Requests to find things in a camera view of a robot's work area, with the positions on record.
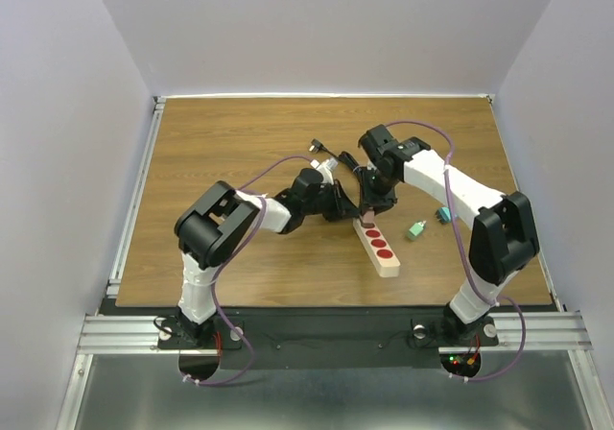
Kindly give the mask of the pink plug adapter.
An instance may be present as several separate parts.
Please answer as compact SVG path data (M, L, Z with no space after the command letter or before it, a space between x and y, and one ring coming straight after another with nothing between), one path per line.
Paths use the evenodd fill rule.
M373 224L375 219L375 213L373 210L368 210L361 216L363 224Z

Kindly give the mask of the green plug adapter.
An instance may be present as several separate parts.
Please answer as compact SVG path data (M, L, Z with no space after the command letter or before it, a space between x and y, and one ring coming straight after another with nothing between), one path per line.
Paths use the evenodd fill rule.
M416 240L425 230L426 222L418 221L415 222L407 231L407 237L414 241Z

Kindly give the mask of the teal plug adapter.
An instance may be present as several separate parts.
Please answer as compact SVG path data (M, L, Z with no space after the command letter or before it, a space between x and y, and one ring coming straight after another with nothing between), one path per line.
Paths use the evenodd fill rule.
M453 221L452 213L446 206L438 208L435 216L441 224L450 224Z

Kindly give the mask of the white power strip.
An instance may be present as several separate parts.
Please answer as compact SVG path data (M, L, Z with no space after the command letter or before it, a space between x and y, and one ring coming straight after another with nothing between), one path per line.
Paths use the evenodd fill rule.
M353 220L354 230L361 241L375 272L382 278L399 277L401 264L389 241L375 224Z

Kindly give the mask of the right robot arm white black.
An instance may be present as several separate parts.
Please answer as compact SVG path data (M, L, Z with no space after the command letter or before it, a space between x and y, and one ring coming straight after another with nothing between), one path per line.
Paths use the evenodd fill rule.
M504 288L540 252L529 198L516 191L504 194L468 177L417 137L397 140L388 125L366 131L358 145L368 158L364 185L384 196L399 183L415 187L446 205L452 228L464 222L469 244L455 238L465 281L444 306L441 332L462 344L496 306Z

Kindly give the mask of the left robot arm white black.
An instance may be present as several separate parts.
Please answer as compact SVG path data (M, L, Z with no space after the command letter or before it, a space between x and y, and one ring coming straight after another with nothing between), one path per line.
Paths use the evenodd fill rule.
M302 169L290 187L271 198L245 193L221 180L212 185L174 228L183 263L178 336L193 347L212 340L215 280L256 230L288 234L312 215L338 222L358 217L359 208L339 181L327 179L315 168Z

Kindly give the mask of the black wall plug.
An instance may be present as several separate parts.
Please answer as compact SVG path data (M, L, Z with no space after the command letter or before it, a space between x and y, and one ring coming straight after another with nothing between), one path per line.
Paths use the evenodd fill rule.
M310 153L315 154L315 153L325 152L326 148L324 147L324 145L319 140L313 139L311 141L311 145L310 145L308 151Z

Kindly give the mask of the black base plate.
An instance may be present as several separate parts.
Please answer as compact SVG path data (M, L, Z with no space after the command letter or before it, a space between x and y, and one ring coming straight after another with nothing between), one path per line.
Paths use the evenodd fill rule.
M465 353L499 343L484 329L444 319L441 306L227 307L203 328L162 318L158 347L184 355L211 350L226 370L437 369L443 352Z

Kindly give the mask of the aluminium frame rail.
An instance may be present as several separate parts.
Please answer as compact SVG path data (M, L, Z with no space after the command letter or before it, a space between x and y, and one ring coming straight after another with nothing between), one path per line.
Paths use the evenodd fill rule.
M79 354L150 354L158 351L154 316L87 316Z

